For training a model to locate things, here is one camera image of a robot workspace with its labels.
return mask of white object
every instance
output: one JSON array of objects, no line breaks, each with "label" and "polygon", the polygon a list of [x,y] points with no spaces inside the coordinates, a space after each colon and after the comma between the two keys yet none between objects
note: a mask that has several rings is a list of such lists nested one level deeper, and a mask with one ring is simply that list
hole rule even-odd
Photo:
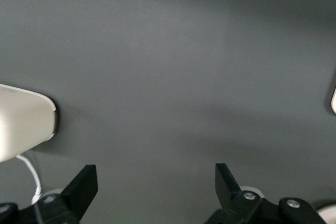
[{"label": "white object", "polygon": [[30,172],[32,173],[34,180],[35,180],[35,184],[36,184],[36,189],[35,189],[35,194],[33,196],[33,198],[31,199],[31,203],[32,205],[35,204],[40,197],[42,196],[42,186],[41,186],[41,181],[40,178],[35,170],[35,167],[31,164],[31,162],[29,161],[29,159],[27,159],[26,157],[22,156],[22,155],[17,155],[16,156],[17,159],[25,162],[25,164],[27,165],[28,169],[30,170]]},{"label": "white object", "polygon": [[336,113],[336,90],[334,96],[331,99],[331,108],[334,111],[334,113]]},{"label": "white object", "polygon": [[0,84],[0,162],[49,140],[56,106],[45,95]]},{"label": "white object", "polygon": [[327,224],[336,223],[336,205],[323,207],[317,211]]},{"label": "white object", "polygon": [[252,191],[256,193],[257,195],[259,195],[261,198],[265,198],[265,195],[258,188],[250,187],[250,186],[241,186],[240,189],[242,191]]}]

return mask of gray backdrop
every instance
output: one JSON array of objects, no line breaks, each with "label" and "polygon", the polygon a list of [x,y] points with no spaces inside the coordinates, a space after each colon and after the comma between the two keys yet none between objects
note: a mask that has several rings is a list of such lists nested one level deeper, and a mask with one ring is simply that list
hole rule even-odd
[{"label": "gray backdrop", "polygon": [[[215,163],[268,199],[336,198],[336,0],[0,0],[0,82],[60,110],[45,190],[96,164],[82,223],[203,223]],[[0,164],[0,202],[34,181]]]}]

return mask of white round part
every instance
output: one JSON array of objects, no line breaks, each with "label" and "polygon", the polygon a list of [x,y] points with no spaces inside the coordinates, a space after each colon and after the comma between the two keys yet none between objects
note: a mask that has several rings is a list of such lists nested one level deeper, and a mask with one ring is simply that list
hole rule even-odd
[{"label": "white round part", "polygon": [[317,212],[327,224],[336,223],[336,204],[323,207],[319,209]]},{"label": "white round part", "polygon": [[56,106],[45,95],[0,84],[0,162],[49,140]]},{"label": "white round part", "polygon": [[242,191],[252,191],[256,193],[257,195],[259,195],[261,198],[265,198],[265,195],[258,188],[251,187],[251,186],[241,186],[240,189]]}]

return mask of metal screw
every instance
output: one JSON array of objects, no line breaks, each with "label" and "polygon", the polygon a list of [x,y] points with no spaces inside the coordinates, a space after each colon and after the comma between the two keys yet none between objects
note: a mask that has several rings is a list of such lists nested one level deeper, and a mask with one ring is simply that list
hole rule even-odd
[{"label": "metal screw", "polygon": [[48,203],[53,202],[53,201],[54,201],[54,197],[53,196],[48,196],[47,198],[45,198],[43,200],[43,203],[48,204]]},{"label": "metal screw", "polygon": [[244,197],[249,200],[254,200],[256,196],[252,193],[244,193]]},{"label": "metal screw", "polygon": [[4,213],[5,211],[7,211],[9,209],[9,205],[0,207],[0,214]]},{"label": "metal screw", "polygon": [[292,208],[299,208],[301,206],[300,203],[298,203],[296,200],[293,199],[287,200],[287,205]]}]

